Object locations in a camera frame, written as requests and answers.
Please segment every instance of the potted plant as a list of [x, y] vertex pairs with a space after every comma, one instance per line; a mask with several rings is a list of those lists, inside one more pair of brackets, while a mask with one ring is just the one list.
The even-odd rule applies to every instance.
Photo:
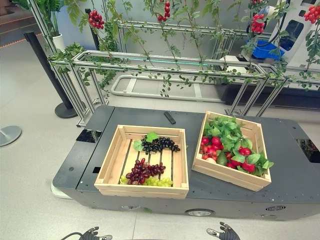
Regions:
[[[17, 6], [29, 10], [30, 6], [27, 0], [14, 0], [12, 1]], [[63, 0], [35, 0], [39, 10], [43, 16], [43, 20], [48, 28], [48, 32], [52, 37], [53, 43], [57, 49], [65, 50], [63, 36], [59, 33], [56, 12], [59, 12], [63, 7]]]

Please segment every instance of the dark grape cluster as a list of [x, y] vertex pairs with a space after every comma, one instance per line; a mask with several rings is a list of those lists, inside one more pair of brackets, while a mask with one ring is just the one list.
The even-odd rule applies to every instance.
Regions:
[[175, 142], [170, 140], [169, 137], [159, 137], [157, 139], [154, 139], [152, 142], [147, 142], [147, 135], [144, 136], [144, 139], [142, 141], [143, 151], [145, 151], [145, 154], [149, 154], [150, 152], [156, 153], [157, 151], [161, 152], [162, 149], [168, 148], [172, 151], [178, 152], [180, 151], [180, 148], [178, 145], [175, 145]]
[[153, 177], [155, 175], [163, 174], [165, 169], [166, 167], [163, 166], [162, 162], [160, 162], [160, 164], [150, 165], [146, 162], [145, 158], [142, 158], [141, 161], [135, 161], [134, 168], [125, 175], [125, 178], [128, 179], [127, 184], [129, 185], [142, 185], [150, 176]]

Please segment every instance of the black cable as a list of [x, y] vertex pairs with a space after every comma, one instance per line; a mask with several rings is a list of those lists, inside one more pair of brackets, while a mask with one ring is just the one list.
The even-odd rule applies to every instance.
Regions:
[[[291, 0], [286, 0], [286, 3], [285, 3], [285, 4], [289, 4], [289, 5], [290, 5], [290, 2], [291, 2]], [[280, 32], [281, 32], [282, 26], [284, 25], [286, 16], [287, 16], [287, 13], [285, 12], [285, 13], [283, 14], [283, 17], [282, 17], [282, 21], [281, 21], [279, 30], [278, 30], [278, 32], [275, 34], [275, 36], [274, 36], [270, 41], [268, 41], [267, 43], [264, 43], [264, 44], [262, 44], [262, 45], [257, 45], [258, 47], [265, 47], [265, 46], [269, 45], [270, 43], [272, 43], [272, 42], [278, 37], [278, 35], [279, 35]]]
[[73, 232], [73, 233], [70, 233], [69, 235], [65, 236], [64, 238], [62, 238], [61, 240], [65, 240], [73, 235], [79, 235], [81, 236], [81, 239], [84, 237], [80, 232]]

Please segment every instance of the stanchion base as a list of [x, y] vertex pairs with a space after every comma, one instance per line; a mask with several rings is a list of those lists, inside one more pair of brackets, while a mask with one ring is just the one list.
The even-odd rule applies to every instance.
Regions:
[[59, 118], [62, 119], [71, 119], [78, 116], [74, 108], [67, 109], [63, 102], [56, 106], [54, 112]]
[[22, 129], [18, 126], [6, 126], [0, 130], [0, 147], [8, 145], [20, 137]]

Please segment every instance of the black stanchion post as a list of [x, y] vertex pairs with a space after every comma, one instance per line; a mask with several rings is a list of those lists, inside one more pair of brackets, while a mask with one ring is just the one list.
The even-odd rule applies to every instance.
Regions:
[[48, 62], [47, 56], [42, 49], [37, 36], [33, 31], [27, 31], [24, 33], [25, 39], [30, 43], [35, 55], [39, 59], [45, 73], [49, 77], [56, 92], [59, 94], [62, 103], [60, 103], [54, 110], [55, 114], [62, 119], [70, 119], [77, 116], [77, 113], [72, 106], [67, 94], [63, 90], [60, 82], [57, 80], [55, 73], [52, 71]]
[[[86, 14], [89, 15], [89, 13], [91, 12], [91, 9], [90, 8], [85, 8], [84, 11], [85, 11]], [[95, 32], [92, 30], [91, 27], [90, 27], [90, 30], [91, 30], [92, 38], [93, 38], [93, 41], [94, 41], [95, 49], [96, 50], [100, 50], [100, 44], [99, 44], [98, 36], [97, 36], [97, 34], [95, 34]]]

